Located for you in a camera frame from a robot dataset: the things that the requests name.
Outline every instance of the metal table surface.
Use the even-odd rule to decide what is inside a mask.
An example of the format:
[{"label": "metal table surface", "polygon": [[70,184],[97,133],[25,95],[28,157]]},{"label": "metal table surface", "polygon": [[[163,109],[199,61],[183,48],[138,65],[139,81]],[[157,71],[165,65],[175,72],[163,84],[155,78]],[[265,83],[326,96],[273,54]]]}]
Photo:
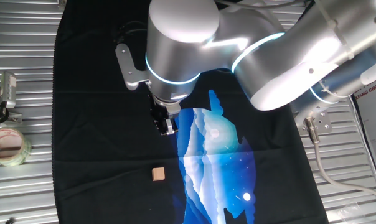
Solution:
[{"label": "metal table surface", "polygon": [[[266,1],[280,4],[290,0]],[[303,13],[302,6],[275,9],[288,30]],[[23,124],[15,125],[32,143],[32,154],[23,165],[0,165],[0,223],[15,217],[17,224],[58,223],[52,185],[51,116],[54,42],[63,9],[57,0],[0,0],[0,75],[17,75],[17,106]],[[348,101],[329,109],[333,133],[321,136],[323,163],[336,180],[376,188],[352,107]],[[376,198],[327,184],[319,176],[314,151],[302,136],[319,193],[331,223],[341,223],[338,211],[355,201],[365,217],[358,223],[376,223]]]}]

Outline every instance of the tape roll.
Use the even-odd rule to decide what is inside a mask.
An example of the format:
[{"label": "tape roll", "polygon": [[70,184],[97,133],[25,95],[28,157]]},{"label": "tape roll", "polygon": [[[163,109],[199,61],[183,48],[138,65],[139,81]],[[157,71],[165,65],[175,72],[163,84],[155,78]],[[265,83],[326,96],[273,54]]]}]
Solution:
[{"label": "tape roll", "polygon": [[30,155],[32,144],[14,128],[0,128],[0,163],[17,166]]}]

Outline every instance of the small wooden cube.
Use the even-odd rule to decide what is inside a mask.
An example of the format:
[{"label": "small wooden cube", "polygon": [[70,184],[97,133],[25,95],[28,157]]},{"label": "small wooden cube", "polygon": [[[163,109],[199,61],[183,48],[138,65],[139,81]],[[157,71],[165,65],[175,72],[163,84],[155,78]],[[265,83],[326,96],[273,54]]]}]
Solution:
[{"label": "small wooden cube", "polygon": [[152,169],[152,181],[164,180],[164,167],[157,167]]}]

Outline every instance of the metal clamp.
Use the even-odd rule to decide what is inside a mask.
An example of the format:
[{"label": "metal clamp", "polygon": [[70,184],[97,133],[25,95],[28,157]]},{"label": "metal clamp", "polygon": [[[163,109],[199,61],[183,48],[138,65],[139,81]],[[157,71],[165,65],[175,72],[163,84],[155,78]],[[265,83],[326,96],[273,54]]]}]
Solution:
[{"label": "metal clamp", "polygon": [[129,90],[135,90],[141,82],[148,81],[149,76],[147,71],[139,71],[134,66],[130,49],[126,44],[119,44],[115,52],[119,61],[121,74]]},{"label": "metal clamp", "polygon": [[[317,130],[318,134],[327,134],[332,132],[332,124],[331,120],[329,119],[327,111],[322,111],[321,113],[312,114],[311,117],[313,118],[312,124],[314,128]],[[299,134],[300,135],[307,135],[308,128],[307,128],[307,118],[302,122],[302,125],[298,125]]]}]

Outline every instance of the led light ring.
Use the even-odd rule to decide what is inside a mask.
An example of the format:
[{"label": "led light ring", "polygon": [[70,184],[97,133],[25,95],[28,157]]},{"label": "led light ring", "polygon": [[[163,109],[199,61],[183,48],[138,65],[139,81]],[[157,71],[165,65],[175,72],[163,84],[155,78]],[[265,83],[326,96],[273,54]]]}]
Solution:
[{"label": "led light ring", "polygon": [[326,101],[326,100],[322,99],[322,98],[319,97],[317,94],[315,94],[315,92],[314,92],[314,90],[313,90],[312,87],[310,88],[310,90],[311,90],[311,93],[313,93],[313,95],[314,95],[317,99],[319,99],[320,101],[322,101],[322,102],[324,102],[324,103],[327,103],[327,104],[335,104],[335,103],[338,103],[338,102],[331,103],[331,102],[329,102],[329,101]]},{"label": "led light ring", "polygon": [[147,58],[146,55],[145,55],[145,62],[146,62],[146,66],[148,67],[149,71],[152,73],[153,76],[155,76],[158,80],[160,80],[162,82],[165,82],[165,83],[168,83],[168,84],[171,84],[171,85],[184,85],[184,84],[188,84],[190,82],[195,81],[195,79],[197,79],[199,77],[199,75],[200,75],[200,73],[199,73],[194,78],[191,78],[190,80],[187,80],[187,81],[174,82],[174,81],[166,80],[166,79],[160,77],[158,74],[156,74],[155,71],[152,70],[151,66],[149,66],[148,58]]},{"label": "led light ring", "polygon": [[242,59],[244,57],[246,57],[246,55],[250,54],[250,52],[254,51],[256,48],[258,48],[259,46],[261,46],[262,44],[265,44],[267,43],[268,41],[271,41],[271,40],[275,40],[279,37],[281,37],[283,34],[285,34],[284,32],[280,32],[280,33],[276,33],[276,34],[272,34],[272,35],[269,35],[268,37],[265,37],[261,40],[259,40],[258,42],[255,42],[254,44],[252,44],[251,46],[249,46],[248,48],[246,48],[242,54],[240,54],[237,59],[235,59],[235,61],[232,63],[232,66],[231,66],[231,71],[232,73],[235,71],[236,67],[238,66],[238,64],[240,63],[240,61],[242,61]]}]

